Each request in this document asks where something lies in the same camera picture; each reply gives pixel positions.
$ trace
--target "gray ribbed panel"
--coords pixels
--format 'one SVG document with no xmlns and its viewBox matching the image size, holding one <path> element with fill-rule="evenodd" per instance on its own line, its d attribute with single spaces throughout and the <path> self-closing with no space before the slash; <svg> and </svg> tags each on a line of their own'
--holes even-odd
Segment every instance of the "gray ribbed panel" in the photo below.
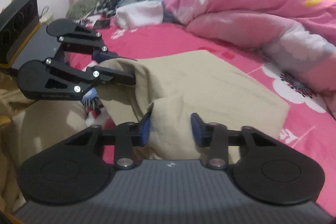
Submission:
<svg viewBox="0 0 336 224">
<path fill-rule="evenodd" d="M 199 160 L 144 160 L 136 169 L 119 171 L 103 192 L 83 203 L 28 202 L 15 216 L 25 224 L 327 224 L 332 219 L 315 203 L 289 208 L 256 202 L 225 172 L 206 169 Z"/>
</svg>

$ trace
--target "round black motor cover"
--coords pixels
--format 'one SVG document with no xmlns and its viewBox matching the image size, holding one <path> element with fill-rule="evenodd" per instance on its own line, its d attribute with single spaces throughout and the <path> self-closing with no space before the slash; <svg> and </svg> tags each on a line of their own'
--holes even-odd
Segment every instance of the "round black motor cover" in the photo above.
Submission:
<svg viewBox="0 0 336 224">
<path fill-rule="evenodd" d="M 279 205 L 316 200 L 325 180 L 314 160 L 278 146 L 251 150 L 234 166 L 233 178 L 253 198 Z"/>
<path fill-rule="evenodd" d="M 81 146 L 47 149 L 23 163 L 17 174 L 26 199 L 66 205 L 84 201 L 102 190 L 112 169 Z"/>
</svg>

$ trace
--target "bed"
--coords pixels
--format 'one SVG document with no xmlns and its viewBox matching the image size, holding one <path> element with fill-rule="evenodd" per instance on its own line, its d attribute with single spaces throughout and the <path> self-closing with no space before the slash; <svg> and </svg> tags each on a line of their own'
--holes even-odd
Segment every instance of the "bed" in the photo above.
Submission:
<svg viewBox="0 0 336 224">
<path fill-rule="evenodd" d="M 230 43 L 196 37 L 175 24 L 164 23 L 133 30 L 120 30 L 112 24 L 100 30 L 110 51 L 132 59 L 167 56 L 194 50 L 207 50 L 244 73 L 255 78 L 272 92 L 282 97 L 289 105 L 287 119 L 279 140 L 293 149 L 317 161 L 325 172 L 325 185 L 317 200 L 331 215 L 336 216 L 336 121 L 328 111 L 322 97 L 317 94 L 300 94 L 291 75 L 281 72 L 270 62 L 254 52 L 239 49 Z M 89 56 L 73 54 L 71 66 L 84 69 L 93 64 Z M 113 117 L 102 118 L 105 127 L 113 126 Z M 105 159 L 113 154 L 105 151 Z"/>
</svg>

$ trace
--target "white flower print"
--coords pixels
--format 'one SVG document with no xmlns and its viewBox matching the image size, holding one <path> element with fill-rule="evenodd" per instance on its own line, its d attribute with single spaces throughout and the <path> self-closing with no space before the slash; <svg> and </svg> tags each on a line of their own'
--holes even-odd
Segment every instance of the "white flower print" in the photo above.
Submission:
<svg viewBox="0 0 336 224">
<path fill-rule="evenodd" d="M 272 63 L 265 63 L 262 65 L 261 68 L 267 76 L 274 79 L 272 83 L 273 88 L 281 97 L 294 104 L 305 103 L 308 107 L 315 110 L 316 112 L 326 112 L 326 104 L 324 102 L 324 99 L 320 95 L 313 95 L 311 96 L 311 98 L 310 93 L 303 96 L 297 91 L 295 85 L 304 86 L 301 82 L 299 82 L 298 80 L 294 80 L 295 85 L 291 86 L 288 82 L 284 81 L 280 77 L 282 72 Z"/>
</svg>

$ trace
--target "black flower stamen print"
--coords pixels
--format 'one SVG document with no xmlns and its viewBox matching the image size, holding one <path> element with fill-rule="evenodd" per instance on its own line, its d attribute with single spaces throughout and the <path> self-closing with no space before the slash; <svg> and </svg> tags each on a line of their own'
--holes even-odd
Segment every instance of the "black flower stamen print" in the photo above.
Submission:
<svg viewBox="0 0 336 224">
<path fill-rule="evenodd" d="M 287 85 L 290 86 L 292 90 L 300 93 L 303 97 L 313 98 L 313 96 L 316 96 L 316 93 L 314 91 L 312 91 L 310 88 L 307 88 L 305 84 L 301 83 L 289 72 L 283 72 L 280 75 L 280 78 L 282 81 L 286 81 L 288 83 Z"/>
</svg>

